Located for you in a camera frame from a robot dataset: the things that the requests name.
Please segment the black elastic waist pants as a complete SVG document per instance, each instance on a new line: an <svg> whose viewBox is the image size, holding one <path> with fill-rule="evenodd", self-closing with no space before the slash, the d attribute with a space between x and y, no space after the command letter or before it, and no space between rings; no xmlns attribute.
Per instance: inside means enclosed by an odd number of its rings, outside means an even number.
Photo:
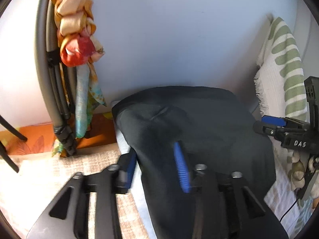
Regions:
<svg viewBox="0 0 319 239"><path fill-rule="evenodd" d="M233 93L155 87L118 102L112 116L137 154L158 238L287 238L264 202L276 180L272 143L254 132L254 117ZM175 142L190 193L179 185Z"/></svg>

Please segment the green striped white throw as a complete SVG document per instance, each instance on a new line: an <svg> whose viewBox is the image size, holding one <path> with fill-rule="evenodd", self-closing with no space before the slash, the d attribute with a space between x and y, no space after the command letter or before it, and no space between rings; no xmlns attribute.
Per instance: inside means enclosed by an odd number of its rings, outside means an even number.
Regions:
<svg viewBox="0 0 319 239"><path fill-rule="evenodd" d="M275 18L257 59L259 70L254 77L261 116L289 117L305 121L307 98L301 56L288 25ZM309 154L280 146L272 139L276 181L264 200L281 221L289 238L294 238L310 219L313 201L318 199L316 181L304 200L296 193L305 185Z"/></svg>

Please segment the pink plaid bed blanket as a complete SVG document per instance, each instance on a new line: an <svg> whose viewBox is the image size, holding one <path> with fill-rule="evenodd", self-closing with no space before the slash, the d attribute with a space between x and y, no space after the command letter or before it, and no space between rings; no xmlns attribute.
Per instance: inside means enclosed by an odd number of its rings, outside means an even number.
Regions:
<svg viewBox="0 0 319 239"><path fill-rule="evenodd" d="M148 238L129 191L117 193L117 146L71 158L1 164L1 224L15 238Z"/></svg>

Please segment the small black tripod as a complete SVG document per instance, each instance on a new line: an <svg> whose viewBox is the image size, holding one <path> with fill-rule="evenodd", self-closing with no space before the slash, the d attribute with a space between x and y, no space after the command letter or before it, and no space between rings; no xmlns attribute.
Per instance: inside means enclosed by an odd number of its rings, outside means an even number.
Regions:
<svg viewBox="0 0 319 239"><path fill-rule="evenodd" d="M5 135L5 139L4 139L5 143L1 141L1 157L16 173L18 173L19 167L9 157L7 147L11 149L12 148L11 143L16 142L17 139L23 142L27 142L28 139L15 127L9 124L2 116L0 116L0 119L1 119L1 126L3 126L10 133L10 134L7 133Z"/></svg>

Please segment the orange floral scarf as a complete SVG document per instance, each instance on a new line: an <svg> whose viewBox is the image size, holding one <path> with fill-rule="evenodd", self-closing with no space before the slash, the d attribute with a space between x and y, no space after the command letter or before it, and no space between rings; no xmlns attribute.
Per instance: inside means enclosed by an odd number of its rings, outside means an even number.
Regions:
<svg viewBox="0 0 319 239"><path fill-rule="evenodd" d="M103 57L104 48L94 36L92 0L51 1L61 61L76 70L75 137L81 139L89 129L94 110L106 105L94 67Z"/></svg>

